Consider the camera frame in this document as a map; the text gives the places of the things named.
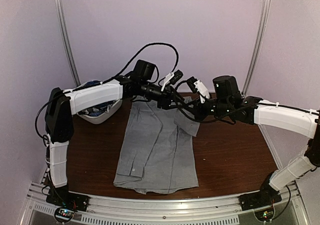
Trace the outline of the white plastic basket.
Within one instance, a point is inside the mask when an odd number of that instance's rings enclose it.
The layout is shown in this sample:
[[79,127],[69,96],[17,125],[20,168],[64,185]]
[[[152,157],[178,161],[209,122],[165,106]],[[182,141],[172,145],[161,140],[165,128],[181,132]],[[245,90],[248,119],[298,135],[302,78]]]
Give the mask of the white plastic basket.
[[[78,113],[87,108],[102,103],[116,101],[109,113],[103,113],[97,117],[87,115],[78,115]],[[95,83],[85,83],[73,89],[70,94],[70,107],[73,115],[78,115],[82,119],[98,125],[112,117],[122,106],[123,86],[117,80],[107,83],[96,81]]]

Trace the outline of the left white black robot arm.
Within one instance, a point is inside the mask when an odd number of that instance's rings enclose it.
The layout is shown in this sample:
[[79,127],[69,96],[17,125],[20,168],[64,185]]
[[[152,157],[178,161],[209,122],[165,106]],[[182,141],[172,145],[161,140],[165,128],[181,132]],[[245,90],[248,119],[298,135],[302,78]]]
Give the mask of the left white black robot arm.
[[61,207],[72,203],[71,194],[64,189],[68,185],[67,151],[74,134],[73,116],[103,103],[134,96],[157,101],[159,107],[168,109],[174,98],[168,87],[174,85],[183,73],[180,70],[170,72],[159,86],[150,81],[155,68],[155,64],[140,59],[133,71],[117,75],[110,81],[66,90],[57,87],[51,91],[49,101],[43,106],[46,109],[46,133],[41,138],[48,151],[50,184],[55,189],[51,196]]

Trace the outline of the grey long sleeve shirt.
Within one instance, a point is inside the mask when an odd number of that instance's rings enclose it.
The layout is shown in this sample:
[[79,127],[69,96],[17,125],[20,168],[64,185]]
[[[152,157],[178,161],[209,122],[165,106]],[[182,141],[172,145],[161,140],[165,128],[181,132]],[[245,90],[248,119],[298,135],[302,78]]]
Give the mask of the grey long sleeve shirt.
[[140,194],[172,194],[199,185],[193,138],[200,124],[155,101],[134,102],[113,185]]

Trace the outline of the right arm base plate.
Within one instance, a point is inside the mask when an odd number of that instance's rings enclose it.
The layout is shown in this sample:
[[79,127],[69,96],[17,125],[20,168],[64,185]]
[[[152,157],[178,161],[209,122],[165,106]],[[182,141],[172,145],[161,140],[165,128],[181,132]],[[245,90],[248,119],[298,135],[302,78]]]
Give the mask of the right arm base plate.
[[279,192],[257,191],[245,193],[239,196],[239,203],[242,211],[253,210],[255,218],[259,222],[270,222],[275,218],[275,203],[281,202]]

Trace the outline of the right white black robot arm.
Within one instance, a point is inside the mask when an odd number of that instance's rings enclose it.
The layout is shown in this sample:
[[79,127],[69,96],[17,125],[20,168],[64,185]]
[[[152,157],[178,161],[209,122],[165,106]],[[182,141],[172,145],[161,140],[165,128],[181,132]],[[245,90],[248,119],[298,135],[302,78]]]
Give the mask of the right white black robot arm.
[[195,118],[204,122],[213,116],[216,121],[228,117],[233,123],[271,126],[303,135],[309,139],[307,148],[285,167],[271,173],[256,195],[259,205],[268,205],[276,193],[289,183],[320,166],[320,113],[270,102],[256,96],[243,96],[234,76],[223,75],[213,79],[215,97],[195,78],[188,81],[193,93],[199,95],[194,108]]

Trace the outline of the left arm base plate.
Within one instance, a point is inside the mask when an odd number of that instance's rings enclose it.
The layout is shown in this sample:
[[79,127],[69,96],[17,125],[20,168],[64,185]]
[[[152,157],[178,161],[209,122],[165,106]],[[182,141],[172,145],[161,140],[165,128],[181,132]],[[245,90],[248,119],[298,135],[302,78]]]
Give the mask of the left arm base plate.
[[66,198],[62,198],[56,191],[49,190],[46,202],[57,206],[53,217],[60,224],[66,224],[73,220],[78,212],[86,212],[89,205],[89,196],[68,192]]

